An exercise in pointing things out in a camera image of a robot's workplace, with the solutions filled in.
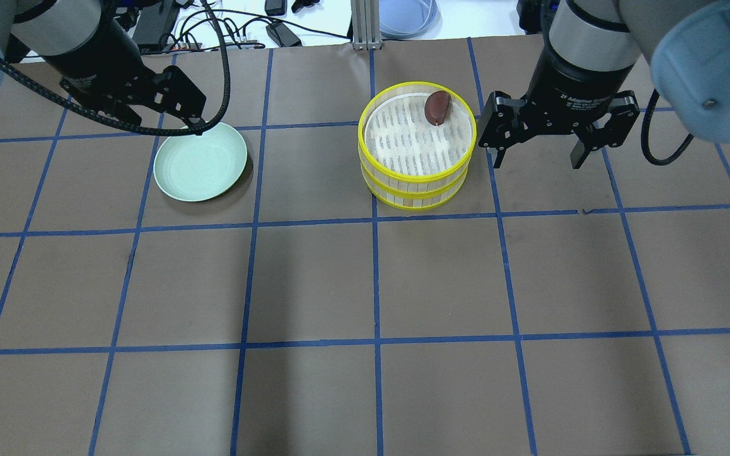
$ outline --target brown oval object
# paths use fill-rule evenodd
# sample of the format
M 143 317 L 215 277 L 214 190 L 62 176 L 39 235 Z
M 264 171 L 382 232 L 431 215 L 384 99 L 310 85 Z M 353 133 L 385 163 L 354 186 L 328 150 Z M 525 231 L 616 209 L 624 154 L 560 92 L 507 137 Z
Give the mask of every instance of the brown oval object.
M 438 90 L 426 98 L 424 102 L 424 117 L 430 124 L 438 127 L 444 123 L 449 113 L 449 104 L 452 96 L 446 90 Z

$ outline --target basket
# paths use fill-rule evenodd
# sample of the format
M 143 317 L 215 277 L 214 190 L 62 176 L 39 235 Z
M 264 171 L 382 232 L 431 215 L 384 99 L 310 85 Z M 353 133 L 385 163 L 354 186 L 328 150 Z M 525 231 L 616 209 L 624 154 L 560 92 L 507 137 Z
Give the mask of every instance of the basket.
M 434 127 L 424 118 L 423 102 L 438 90 L 448 92 L 452 102 L 447 120 Z M 388 87 L 359 118 L 362 178 L 386 205 L 401 210 L 443 205 L 466 179 L 476 130 L 466 101 L 444 86 L 406 82 Z

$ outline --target yellow rim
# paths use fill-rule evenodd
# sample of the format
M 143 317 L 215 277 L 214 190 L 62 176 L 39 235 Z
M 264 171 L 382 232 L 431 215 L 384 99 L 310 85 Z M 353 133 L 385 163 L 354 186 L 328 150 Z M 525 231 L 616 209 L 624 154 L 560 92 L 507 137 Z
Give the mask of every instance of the yellow rim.
M 389 168 L 384 167 L 381 163 L 376 161 L 376 158 L 374 158 L 373 155 L 371 155 L 371 151 L 368 150 L 368 147 L 365 145 L 365 114 L 371 110 L 371 108 L 374 106 L 374 103 L 376 100 L 379 100 L 385 93 L 398 89 L 398 87 L 406 87 L 406 86 L 432 86 L 436 87 L 437 89 L 444 90 L 448 92 L 450 95 L 452 95 L 453 98 L 458 100 L 461 103 L 461 106 L 466 108 L 466 112 L 469 113 L 469 121 L 470 125 L 472 126 L 472 142 L 470 144 L 469 150 L 466 151 L 464 156 L 456 163 L 452 168 L 449 168 L 448 170 L 441 171 L 441 173 L 437 174 L 431 174 L 429 176 L 408 176 L 406 174 L 400 174 L 397 173 L 394 170 L 389 170 Z M 464 101 L 461 96 L 459 96 L 457 93 L 453 92 L 452 90 L 447 89 L 446 87 L 435 84 L 432 82 L 425 82 L 425 81 L 410 81 L 410 82 L 403 82 L 401 84 L 396 84 L 388 87 L 388 89 L 382 90 L 382 92 L 379 92 L 376 96 L 374 96 L 371 101 L 368 102 L 367 106 L 365 106 L 365 109 L 362 111 L 362 115 L 359 116 L 359 125 L 357 125 L 357 139 L 359 140 L 359 148 L 362 150 L 363 155 L 365 156 L 365 159 L 370 162 L 371 165 L 373 165 L 374 168 L 377 168 L 381 173 L 387 174 L 388 176 L 391 176 L 394 179 L 399 179 L 405 182 L 413 182 L 413 184 L 424 184 L 424 182 L 431 182 L 434 180 L 442 179 L 449 174 L 452 174 L 459 170 L 461 166 L 468 162 L 469 159 L 472 157 L 472 150 L 475 148 L 475 141 L 478 139 L 478 126 L 475 123 L 475 115 L 472 113 L 472 109 L 470 109 L 469 105 L 466 104 L 466 101 Z
M 467 168 L 469 168 L 469 167 L 465 167 L 464 170 L 461 171 L 460 174 L 458 174 L 458 178 L 455 178 L 449 184 L 446 184 L 441 188 L 437 188 L 436 190 L 402 191 L 402 190 L 396 190 L 395 188 L 389 187 L 384 182 L 373 177 L 373 174 L 371 174 L 371 171 L 368 171 L 368 168 L 363 167 L 363 165 L 360 164 L 359 167 L 362 168 L 363 175 L 367 174 L 368 178 L 370 178 L 371 181 L 373 181 L 374 184 L 378 185 L 382 190 L 387 191 L 387 193 L 394 194 L 395 196 L 402 196 L 402 198 L 412 198 L 414 200 L 422 200 L 424 198 L 431 198 L 432 196 L 438 196 L 439 194 L 446 193 L 446 191 L 450 190 L 450 188 L 454 187 L 455 184 L 458 183 L 458 179 L 460 179 L 461 176 L 463 176 L 463 174 L 466 174 L 466 170 L 467 170 Z
M 461 187 L 463 187 L 464 182 L 466 182 L 466 179 L 464 179 L 463 181 L 461 181 Z M 415 208 L 415 207 L 411 208 L 409 206 L 402 206 L 402 205 L 397 205 L 396 203 L 391 203 L 387 199 L 383 198 L 378 193 L 376 193 L 376 191 L 373 190 L 373 187 L 371 187 L 371 184 L 369 184 L 368 181 L 365 181 L 365 185 L 368 186 L 368 189 L 371 190 L 371 194 L 373 194 L 373 196 L 376 196 L 376 199 L 378 199 L 379 201 L 382 201 L 383 203 L 385 203 L 386 205 L 388 205 L 390 207 L 397 208 L 398 210 L 405 210 L 405 211 L 426 211 L 426 210 L 432 210 L 432 208 L 437 208 L 438 206 L 443 205 L 447 201 L 451 200 L 452 197 L 454 197 L 456 194 L 458 194 L 458 190 L 461 190 L 461 187 L 458 187 L 458 190 L 455 190 L 452 194 L 450 194 L 450 196 L 447 196 L 446 199 L 440 200 L 439 202 L 435 203 L 434 205 L 423 206 L 423 207 L 420 207 L 420 208 Z

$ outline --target metal post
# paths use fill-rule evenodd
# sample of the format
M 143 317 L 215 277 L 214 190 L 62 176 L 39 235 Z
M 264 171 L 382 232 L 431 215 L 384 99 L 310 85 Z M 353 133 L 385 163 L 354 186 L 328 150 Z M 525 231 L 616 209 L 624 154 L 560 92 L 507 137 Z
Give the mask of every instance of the metal post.
M 354 50 L 382 49 L 379 29 L 379 0 L 351 0 Z

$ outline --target light green plate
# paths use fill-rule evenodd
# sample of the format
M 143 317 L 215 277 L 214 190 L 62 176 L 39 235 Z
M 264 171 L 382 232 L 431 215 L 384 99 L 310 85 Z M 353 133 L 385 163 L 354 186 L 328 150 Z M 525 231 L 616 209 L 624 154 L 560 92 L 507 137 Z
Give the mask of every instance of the light green plate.
M 225 193 L 247 164 L 247 143 L 220 123 L 202 136 L 171 136 L 154 158 L 154 180 L 180 201 L 203 201 Z

